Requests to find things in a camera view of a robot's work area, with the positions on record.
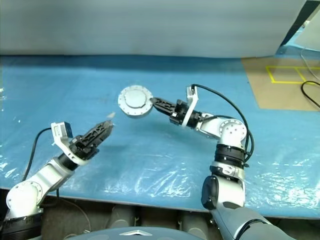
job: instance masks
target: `cardboard floor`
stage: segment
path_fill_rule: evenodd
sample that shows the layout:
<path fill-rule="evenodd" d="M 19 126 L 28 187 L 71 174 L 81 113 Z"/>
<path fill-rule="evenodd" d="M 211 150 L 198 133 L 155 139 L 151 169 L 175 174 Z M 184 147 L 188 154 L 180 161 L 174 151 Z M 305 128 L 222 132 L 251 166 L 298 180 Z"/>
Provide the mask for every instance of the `cardboard floor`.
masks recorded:
<path fill-rule="evenodd" d="M 319 111 L 301 92 L 303 82 L 319 82 L 301 59 L 244 58 L 242 63 L 260 108 Z M 320 76 L 320 60 L 308 60 L 308 64 L 311 70 Z M 307 83 L 304 90 L 320 103 L 319 86 Z"/>

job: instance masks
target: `black cable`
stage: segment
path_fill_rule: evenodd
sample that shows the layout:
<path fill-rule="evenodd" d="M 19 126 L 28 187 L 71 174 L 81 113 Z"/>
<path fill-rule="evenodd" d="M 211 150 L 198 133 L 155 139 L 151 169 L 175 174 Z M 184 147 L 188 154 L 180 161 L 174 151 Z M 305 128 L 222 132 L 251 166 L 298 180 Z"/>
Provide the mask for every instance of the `black cable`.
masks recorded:
<path fill-rule="evenodd" d="M 50 202 L 50 203 L 42 203 L 41 207 L 42 208 L 52 208 L 58 205 L 59 200 L 60 200 L 60 193 L 59 193 L 59 188 L 55 191 L 56 192 L 56 199 L 54 202 Z"/>
<path fill-rule="evenodd" d="M 308 94 L 306 94 L 305 90 L 304 90 L 304 85 L 305 84 L 316 84 L 318 86 L 320 86 L 320 83 L 319 82 L 316 82 L 316 81 L 305 81 L 304 83 L 301 84 L 301 92 L 302 94 L 307 98 L 309 99 L 311 102 L 313 102 L 318 108 L 320 108 L 320 103 L 316 102 L 314 99 L 312 99 Z"/>
<path fill-rule="evenodd" d="M 34 156 L 35 156 L 35 151 L 36 151 L 36 146 L 37 146 L 37 142 L 38 142 L 38 139 L 40 137 L 40 135 L 42 133 L 44 133 L 45 131 L 48 131 L 48 130 L 51 130 L 50 127 L 48 128 L 45 128 L 45 129 L 42 129 L 36 136 L 35 136 L 35 139 L 34 139 L 34 142 L 33 142 L 33 146 L 32 146 L 32 150 L 31 150 L 31 155 L 30 155 L 30 159 L 29 159 L 29 162 L 28 162 L 28 165 L 26 167 L 26 170 L 23 174 L 23 177 L 22 177 L 22 181 L 25 181 L 27 179 L 27 176 L 29 174 L 29 171 L 30 171 L 30 168 L 31 168 L 31 165 L 32 165 L 32 162 L 33 162 L 33 159 L 34 159 Z M 57 200 L 56 202 L 54 203 L 51 203 L 51 204 L 43 204 L 45 207 L 54 207 L 55 205 L 57 205 L 58 203 L 58 200 L 59 200 L 59 188 L 56 190 L 56 197 L 57 197 Z"/>
<path fill-rule="evenodd" d="M 206 122 L 212 119 L 217 119 L 217 118 L 225 118 L 225 119 L 234 119 L 234 117 L 232 116 L 227 116 L 227 115 L 214 115 L 214 116 L 209 116 L 204 118 L 202 121 Z M 248 134 L 249 134 L 249 139 L 251 142 L 251 147 L 250 147 L 250 152 L 246 151 L 247 157 L 244 159 L 244 163 L 246 163 L 250 157 L 252 156 L 252 154 L 254 153 L 255 150 L 255 140 L 254 140 L 254 136 L 252 135 L 251 131 L 248 129 Z"/>
<path fill-rule="evenodd" d="M 30 168 L 31 168 L 31 165 L 32 165 L 32 161 L 33 161 L 34 156 L 35 156 L 35 151 L 36 151 L 36 146 L 37 146 L 38 138 L 40 137 L 40 135 L 41 135 L 43 132 L 48 131 L 48 130 L 51 130 L 51 128 L 48 127 L 48 128 L 42 129 L 42 130 L 35 136 L 35 139 L 34 139 L 34 142 L 33 142 L 33 146 L 32 146 L 32 150 L 31 150 L 30 159 L 29 159 L 28 165 L 27 165 L 27 167 L 26 167 L 26 170 L 25 170 L 25 172 L 24 172 L 24 174 L 23 174 L 22 182 L 27 179 L 27 176 L 28 176 L 28 174 L 29 174 L 29 171 L 30 171 Z"/>
<path fill-rule="evenodd" d="M 248 133 L 249 134 L 247 134 L 246 135 L 246 137 L 245 137 L 245 144 L 244 144 L 244 149 L 245 149 L 245 152 L 247 153 L 247 149 L 248 149 L 248 144 L 249 144 L 249 137 L 251 138 L 251 136 L 252 136 L 252 134 L 251 134 L 251 136 L 250 136 L 250 130 L 249 130 L 249 127 L 248 127 L 248 122 L 247 122 L 247 120 L 246 120 L 246 117 L 243 115 L 243 113 L 241 112 L 241 110 L 229 99 L 229 98 L 227 98 L 226 96 L 224 96 L 222 93 L 220 93 L 220 92 L 218 92 L 218 91 L 216 91 L 216 90 L 213 90 L 213 89 L 211 89 L 211 88 L 209 88 L 209 87 L 207 87 L 207 86 L 203 86 L 203 85 L 200 85 L 200 84 L 192 84 L 191 85 L 191 88 L 195 88 L 195 87 L 198 87 L 198 88 L 201 88 L 201 89 L 204 89 L 204 90 L 207 90 L 207 91 L 209 91 L 209 92 L 211 92 L 211 93 L 213 93 L 213 94 L 215 94 L 215 95 L 218 95 L 219 97 L 221 97 L 221 98 L 223 98 L 225 101 L 227 101 L 237 112 L 238 112 L 238 114 L 240 115 L 240 117 L 242 118 L 242 120 L 243 120 L 243 123 L 244 123 L 244 125 L 245 125 L 245 127 L 246 127 L 246 129 L 247 129 L 247 131 L 248 131 Z M 247 158 L 245 158 L 245 162 L 247 162 L 249 159 L 250 159 L 250 157 L 251 157 L 251 155 L 252 155 L 252 153 L 253 153 L 253 149 L 252 149 L 252 146 L 254 147 L 254 140 L 253 140 L 253 136 L 252 136 L 252 138 L 251 138 L 251 150 L 252 151 L 250 151 L 250 153 L 248 154 L 248 156 L 247 156 Z"/>
<path fill-rule="evenodd" d="M 276 223 L 272 223 L 272 225 L 279 227 L 279 224 L 281 223 L 283 218 L 279 218 L 278 221 Z"/>

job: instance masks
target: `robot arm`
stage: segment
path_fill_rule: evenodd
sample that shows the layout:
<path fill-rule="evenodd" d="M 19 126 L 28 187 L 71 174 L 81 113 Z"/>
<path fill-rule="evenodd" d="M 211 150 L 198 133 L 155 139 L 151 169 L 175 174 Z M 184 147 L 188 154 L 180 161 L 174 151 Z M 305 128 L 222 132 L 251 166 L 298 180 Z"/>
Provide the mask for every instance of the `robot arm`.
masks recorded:
<path fill-rule="evenodd" d="M 6 197 L 9 211 L 2 224 L 3 239 L 33 239 L 41 235 L 43 209 L 40 205 L 46 195 L 63 185 L 78 166 L 89 162 L 112 128 L 112 122 L 105 121 L 69 142 L 72 138 L 70 125 L 66 122 L 51 124 L 54 143 L 63 153 L 9 191 Z"/>
<path fill-rule="evenodd" d="M 218 139 L 211 175 L 202 186 L 202 205 L 210 211 L 224 240 L 292 240 L 278 227 L 245 205 L 245 151 L 243 141 L 249 131 L 241 121 L 224 119 L 195 110 L 197 87 L 189 86 L 187 102 L 176 104 L 152 98 L 153 106 L 169 116 L 170 122 L 188 126 L 208 138 Z"/>

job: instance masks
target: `table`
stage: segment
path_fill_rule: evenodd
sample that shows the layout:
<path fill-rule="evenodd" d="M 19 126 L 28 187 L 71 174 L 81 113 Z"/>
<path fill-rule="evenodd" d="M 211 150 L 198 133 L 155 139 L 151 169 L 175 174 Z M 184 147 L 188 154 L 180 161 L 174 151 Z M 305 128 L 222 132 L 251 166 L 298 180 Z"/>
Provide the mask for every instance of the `table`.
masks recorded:
<path fill-rule="evenodd" d="M 298 57 L 282 47 L 278 57 Z M 307 58 L 320 59 L 316 52 Z M 240 59 L 160 56 L 2 56 L 0 187 L 22 179 L 35 135 L 66 121 L 84 134 L 115 112 L 114 130 L 100 152 L 61 188 L 64 197 L 204 211 L 203 180 L 210 174 L 216 141 L 169 123 L 153 110 L 141 119 L 125 116 L 118 94 L 143 85 L 155 97 L 186 99 L 198 83 L 225 94 L 247 118 L 256 142 L 245 169 L 246 206 L 265 216 L 320 216 L 319 112 L 260 109 Z M 231 115 L 222 99 L 199 90 L 198 111 Z M 50 132 L 36 148 L 30 176 L 53 156 Z"/>

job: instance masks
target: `round metal disc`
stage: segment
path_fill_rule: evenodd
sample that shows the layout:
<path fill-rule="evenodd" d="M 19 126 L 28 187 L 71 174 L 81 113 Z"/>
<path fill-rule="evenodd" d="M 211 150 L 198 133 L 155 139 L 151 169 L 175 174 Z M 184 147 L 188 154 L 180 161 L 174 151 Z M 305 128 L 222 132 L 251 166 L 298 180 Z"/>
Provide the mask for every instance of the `round metal disc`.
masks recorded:
<path fill-rule="evenodd" d="M 151 98 L 153 98 L 152 93 L 144 86 L 132 85 L 121 91 L 118 105 L 128 117 L 141 118 L 151 111 L 153 107 Z"/>

